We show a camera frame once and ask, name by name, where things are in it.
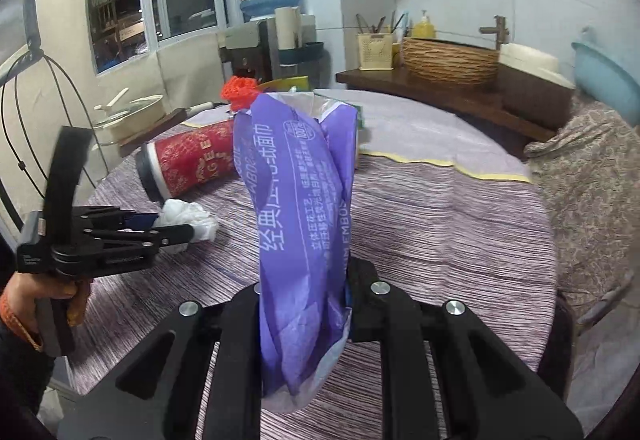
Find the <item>paper cup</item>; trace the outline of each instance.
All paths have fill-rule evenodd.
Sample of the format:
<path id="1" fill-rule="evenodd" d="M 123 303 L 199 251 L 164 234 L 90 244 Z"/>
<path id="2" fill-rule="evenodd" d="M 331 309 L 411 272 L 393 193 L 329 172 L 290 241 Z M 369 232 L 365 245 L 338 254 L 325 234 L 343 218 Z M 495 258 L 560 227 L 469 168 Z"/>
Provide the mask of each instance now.
<path id="1" fill-rule="evenodd" d="M 147 143 L 136 155 L 146 195 L 154 202 L 178 198 L 234 170 L 233 120 Z"/>

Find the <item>orange mesh bag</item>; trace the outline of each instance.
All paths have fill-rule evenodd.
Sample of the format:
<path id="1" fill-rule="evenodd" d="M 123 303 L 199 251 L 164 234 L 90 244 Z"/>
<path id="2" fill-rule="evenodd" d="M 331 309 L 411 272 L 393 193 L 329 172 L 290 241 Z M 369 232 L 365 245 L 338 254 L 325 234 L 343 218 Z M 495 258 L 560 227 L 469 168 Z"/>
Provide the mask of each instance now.
<path id="1" fill-rule="evenodd" d="M 220 96 L 231 103 L 234 112 L 249 108 L 260 91 L 258 81 L 252 77 L 232 76 L 222 87 Z"/>

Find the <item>faucet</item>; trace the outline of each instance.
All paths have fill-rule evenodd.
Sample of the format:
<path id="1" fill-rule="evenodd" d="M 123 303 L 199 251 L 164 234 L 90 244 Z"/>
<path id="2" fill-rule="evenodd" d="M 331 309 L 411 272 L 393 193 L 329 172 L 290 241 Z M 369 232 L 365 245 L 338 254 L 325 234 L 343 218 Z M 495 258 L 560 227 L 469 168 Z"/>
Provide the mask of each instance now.
<path id="1" fill-rule="evenodd" d="M 500 45 L 509 41 L 507 38 L 509 29 L 507 29 L 507 19 L 504 16 L 494 17 L 495 27 L 480 27 L 480 34 L 495 34 L 495 49 L 500 50 Z"/>

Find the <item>human hand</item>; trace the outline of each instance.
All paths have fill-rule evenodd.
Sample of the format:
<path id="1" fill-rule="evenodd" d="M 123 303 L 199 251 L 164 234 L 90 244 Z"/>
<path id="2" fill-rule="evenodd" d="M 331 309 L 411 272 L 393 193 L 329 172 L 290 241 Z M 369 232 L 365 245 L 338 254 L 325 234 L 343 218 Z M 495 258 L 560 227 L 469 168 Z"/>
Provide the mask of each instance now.
<path id="1" fill-rule="evenodd" d="M 4 289 L 4 297 L 18 321 L 31 334 L 38 334 L 36 299 L 68 299 L 66 317 L 70 326 L 84 321 L 93 279 L 62 281 L 48 274 L 15 273 Z"/>

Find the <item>floral cloth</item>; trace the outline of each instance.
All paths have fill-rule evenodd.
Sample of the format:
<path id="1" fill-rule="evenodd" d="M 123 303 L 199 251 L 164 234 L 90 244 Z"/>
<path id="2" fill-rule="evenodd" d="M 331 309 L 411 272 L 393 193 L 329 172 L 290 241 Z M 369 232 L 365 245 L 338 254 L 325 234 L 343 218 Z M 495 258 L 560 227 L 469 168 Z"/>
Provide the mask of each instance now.
<path id="1" fill-rule="evenodd" d="M 525 149 L 558 247 L 559 288 L 578 323 L 629 284 L 640 215 L 640 137 L 613 109 L 578 93 L 573 116 Z"/>

